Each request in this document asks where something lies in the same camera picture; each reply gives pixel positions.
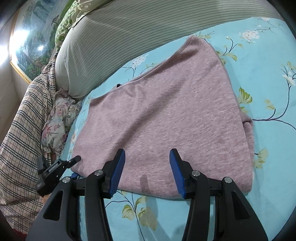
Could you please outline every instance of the green leaf print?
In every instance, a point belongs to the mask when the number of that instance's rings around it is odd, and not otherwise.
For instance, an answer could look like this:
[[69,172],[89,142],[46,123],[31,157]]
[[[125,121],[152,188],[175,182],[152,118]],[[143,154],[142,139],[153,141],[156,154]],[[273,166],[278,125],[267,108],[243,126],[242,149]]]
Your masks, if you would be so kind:
[[128,192],[121,190],[121,195],[122,195],[122,196],[125,197],[127,193],[128,193]]
[[202,32],[200,31],[198,37],[199,38],[202,38],[202,39],[210,39],[212,34],[214,34],[214,31],[213,32],[210,32],[210,33],[208,33],[206,35],[203,35]]
[[224,58],[220,58],[223,65],[226,64],[226,60]]
[[135,218],[135,212],[130,205],[126,204],[123,207],[122,218],[128,218],[129,220],[133,220]]
[[241,111],[243,112],[243,113],[248,113],[248,111],[245,109],[245,107],[244,106],[240,106],[240,109],[241,109]]
[[135,210],[137,210],[138,204],[144,203],[144,202],[145,202],[145,197],[144,196],[139,197],[136,201],[136,204],[135,204]]
[[275,107],[274,107],[273,104],[270,102],[270,100],[265,99],[264,102],[265,102],[265,104],[267,105],[267,106],[266,106],[267,109],[275,110]]
[[264,148],[258,153],[258,158],[265,162],[265,159],[268,156],[268,151]]
[[239,97],[237,98],[239,104],[249,104],[253,98],[243,88],[239,88]]
[[232,53],[226,53],[224,56],[229,56],[231,57],[234,61],[237,61],[237,56],[232,54]]
[[254,166],[257,169],[261,169],[263,164],[265,163],[265,160],[268,156],[268,151],[264,148],[259,153],[255,153],[257,155],[257,159],[254,160]]
[[146,64],[145,69],[140,74],[144,73],[145,71],[148,71],[150,68],[153,68],[156,65],[158,65],[158,63],[152,63],[151,65]]
[[287,66],[293,71],[296,70],[296,66],[293,66],[290,61],[287,62]]
[[138,213],[138,218],[143,226],[149,227],[152,230],[156,230],[157,220],[150,207],[142,207]]

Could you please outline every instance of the light blue bedsheet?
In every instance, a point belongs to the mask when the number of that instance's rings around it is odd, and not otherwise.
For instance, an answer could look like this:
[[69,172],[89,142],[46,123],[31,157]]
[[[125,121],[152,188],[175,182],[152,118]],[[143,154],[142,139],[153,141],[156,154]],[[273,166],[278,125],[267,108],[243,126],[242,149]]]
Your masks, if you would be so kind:
[[[272,240],[296,205],[296,41],[285,22],[268,18],[225,23],[195,34],[216,49],[225,63],[241,109],[254,119],[253,187],[247,199],[269,240]],[[186,38],[128,62],[94,89],[83,102],[61,158],[70,159],[72,156],[76,136],[87,118],[90,99],[165,60]],[[71,173],[67,170],[64,176]],[[182,239],[189,201],[142,197],[118,191],[111,200],[105,200],[105,204],[114,241]],[[213,222],[212,205],[209,240],[213,239]],[[87,240],[83,198],[81,235],[83,240]]]

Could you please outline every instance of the folded sweater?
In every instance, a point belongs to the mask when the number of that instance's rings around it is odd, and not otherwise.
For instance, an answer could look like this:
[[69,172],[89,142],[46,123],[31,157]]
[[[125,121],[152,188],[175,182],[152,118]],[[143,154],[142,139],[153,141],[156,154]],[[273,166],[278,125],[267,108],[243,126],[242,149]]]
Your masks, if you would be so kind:
[[114,158],[126,163],[119,189],[179,197],[169,151],[209,178],[229,176],[252,186],[252,120],[240,111],[228,74],[215,50],[189,37],[170,58],[136,79],[93,99],[73,149],[88,176]]

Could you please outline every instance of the landscape painting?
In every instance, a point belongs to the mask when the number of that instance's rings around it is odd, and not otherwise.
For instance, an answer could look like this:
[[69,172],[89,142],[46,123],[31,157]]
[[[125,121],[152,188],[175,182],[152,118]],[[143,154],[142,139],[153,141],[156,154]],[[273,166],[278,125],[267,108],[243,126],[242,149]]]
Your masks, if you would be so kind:
[[10,63],[27,82],[50,61],[57,27],[73,1],[29,0],[17,13],[9,41]]

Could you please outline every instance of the bedding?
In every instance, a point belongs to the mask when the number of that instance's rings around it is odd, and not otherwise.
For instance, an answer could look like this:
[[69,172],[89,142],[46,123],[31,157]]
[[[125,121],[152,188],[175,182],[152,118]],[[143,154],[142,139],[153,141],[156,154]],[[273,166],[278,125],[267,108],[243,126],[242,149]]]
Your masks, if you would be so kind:
[[59,26],[57,27],[57,31],[56,31],[56,34],[54,37],[54,42],[55,42],[57,51],[59,51],[59,49],[61,48],[61,45],[64,42],[65,37],[67,36],[67,34],[69,32],[69,29],[73,25],[73,21],[72,21],[71,16],[75,12],[77,5],[78,5],[78,2],[76,0],[74,0],[72,5],[70,6],[68,11],[66,12],[65,16],[61,20]]
[[256,16],[281,19],[266,0],[112,1],[69,30],[56,60],[57,89],[82,99],[145,52],[217,24]]
[[112,0],[77,0],[78,5],[75,12],[71,15],[73,27],[88,13],[96,8],[102,7]]
[[53,107],[42,129],[43,152],[61,154],[70,127],[81,110],[81,101],[76,102],[68,93],[59,89],[52,97]]
[[73,149],[83,161],[71,169],[87,177],[124,149],[119,189],[180,198],[172,148],[208,178],[231,177],[251,190],[252,120],[238,107],[216,51],[195,35],[164,62],[91,100]]
[[[285,22],[266,17],[224,23],[195,35],[214,47],[229,74],[240,109],[254,122],[253,186],[246,197],[272,240],[288,220],[296,201],[296,189],[292,188],[296,185],[296,40]],[[93,98],[165,60],[186,39],[182,37],[127,62],[88,94],[61,157],[71,158]],[[81,236],[87,240],[83,200],[81,197]],[[177,241],[182,239],[189,200],[160,199],[118,190],[111,200],[105,200],[105,206],[114,241],[127,237],[130,241]],[[213,210],[211,199],[209,240],[213,239]]]
[[[28,86],[0,146],[0,210],[12,228],[27,233],[42,207],[35,190],[36,158],[42,154],[41,133],[56,92],[53,60]],[[45,154],[48,162],[51,157]]]

